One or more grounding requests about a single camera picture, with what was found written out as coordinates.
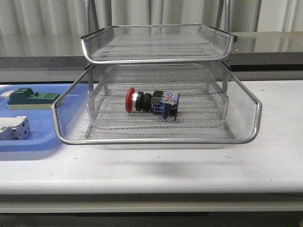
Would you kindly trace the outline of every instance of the upper mesh tray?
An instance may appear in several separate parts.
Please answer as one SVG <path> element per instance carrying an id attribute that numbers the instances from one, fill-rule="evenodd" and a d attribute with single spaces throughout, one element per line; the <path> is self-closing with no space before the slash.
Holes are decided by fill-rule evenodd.
<path id="1" fill-rule="evenodd" d="M 233 35 L 201 24 L 111 26 L 81 42 L 94 64 L 217 61 L 231 53 Z"/>

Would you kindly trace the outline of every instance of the mesh grid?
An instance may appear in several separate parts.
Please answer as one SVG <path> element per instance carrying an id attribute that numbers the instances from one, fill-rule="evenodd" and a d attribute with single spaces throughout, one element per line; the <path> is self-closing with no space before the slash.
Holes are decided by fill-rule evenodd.
<path id="1" fill-rule="evenodd" d="M 218 60 L 227 57 L 232 35 L 204 25 L 114 26 L 83 39 L 94 63 L 148 60 Z"/>
<path id="2" fill-rule="evenodd" d="M 87 76 L 56 105 L 61 136 L 70 141 L 101 139 L 250 138 L 257 102 L 219 63 L 109 66 L 89 94 Z M 128 113 L 125 95 L 136 91 L 179 92 L 177 120 L 145 112 Z"/>

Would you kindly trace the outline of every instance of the white table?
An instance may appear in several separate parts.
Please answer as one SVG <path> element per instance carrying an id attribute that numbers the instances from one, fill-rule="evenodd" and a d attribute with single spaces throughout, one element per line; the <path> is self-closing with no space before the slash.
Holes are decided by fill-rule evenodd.
<path id="1" fill-rule="evenodd" d="M 303 81 L 244 84 L 263 104 L 251 143 L 2 152 L 0 194 L 303 192 Z"/>

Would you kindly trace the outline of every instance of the metal tray frame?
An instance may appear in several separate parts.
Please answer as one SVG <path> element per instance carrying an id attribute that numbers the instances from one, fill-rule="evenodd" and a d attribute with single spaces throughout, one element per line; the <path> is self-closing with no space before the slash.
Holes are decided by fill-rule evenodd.
<path id="1" fill-rule="evenodd" d="M 158 29 L 161 32 L 153 34 L 152 31 L 158 31 Z M 196 34 L 195 29 L 203 32 Z M 173 35 L 174 41 L 170 40 L 170 35 Z M 193 47 L 191 42 L 198 42 L 198 44 Z M 231 54 L 233 42 L 233 35 L 203 24 L 110 26 L 81 38 L 84 56 L 93 64 L 220 61 Z M 106 54 L 100 52 L 106 48 L 109 48 Z M 126 56 L 115 60 L 116 57 L 113 56 L 118 55 L 117 53 L 122 50 Z M 103 58 L 92 56 L 91 52 L 98 51 L 100 53 L 95 55 L 102 53 Z"/>
<path id="2" fill-rule="evenodd" d="M 55 127 L 55 132 L 58 136 L 58 138 L 66 144 L 70 145 L 80 145 L 80 144 L 150 144 L 150 143 L 197 143 L 197 144 L 204 144 L 204 143 L 224 143 L 224 144 L 241 144 L 241 143 L 248 143 L 252 141 L 258 131 L 259 131 L 259 125 L 260 125 L 260 118 L 261 118 L 261 109 L 262 104 L 261 102 L 232 74 L 229 72 L 229 70 L 225 67 L 225 65 L 222 62 L 213 62 L 213 64 L 216 64 L 220 67 L 221 70 L 223 70 L 225 73 L 227 73 L 233 82 L 235 82 L 238 86 L 241 87 L 241 89 L 244 91 L 246 95 L 250 97 L 251 100 L 256 105 L 255 110 L 255 117 L 253 122 L 253 132 L 252 134 L 247 138 L 242 139 L 207 139 L 207 138 L 137 138 L 137 139 L 83 139 L 83 140 L 70 140 L 65 138 L 62 135 L 61 129 L 60 129 L 60 121 L 58 120 L 58 106 L 60 105 L 60 102 L 62 102 L 66 97 L 68 97 L 69 93 L 75 88 L 75 86 L 78 86 L 78 84 L 83 80 L 83 78 L 86 77 L 85 81 L 87 83 L 87 86 L 89 86 L 90 98 L 94 95 L 94 81 L 89 80 L 91 78 L 89 75 L 92 73 L 93 69 L 96 67 L 96 65 L 91 65 L 87 68 L 87 70 L 71 85 L 71 87 L 59 98 L 55 101 L 55 103 L 52 105 L 52 114 L 53 114 L 53 122 Z M 106 66 L 99 66 L 102 68 L 102 70 L 106 69 Z M 227 81 L 222 80 L 222 87 L 219 88 L 222 91 L 225 91 L 227 89 Z"/>

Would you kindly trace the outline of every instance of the metal mesh desk organizer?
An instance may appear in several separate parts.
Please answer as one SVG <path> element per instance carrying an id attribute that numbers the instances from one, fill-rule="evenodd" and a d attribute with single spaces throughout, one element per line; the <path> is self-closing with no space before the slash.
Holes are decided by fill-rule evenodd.
<path id="1" fill-rule="evenodd" d="M 233 36 L 201 25 L 111 26 L 82 38 L 92 64 L 52 106 L 67 144 L 246 143 L 261 103 L 220 60 Z M 130 87 L 180 94 L 175 121 L 125 111 Z"/>

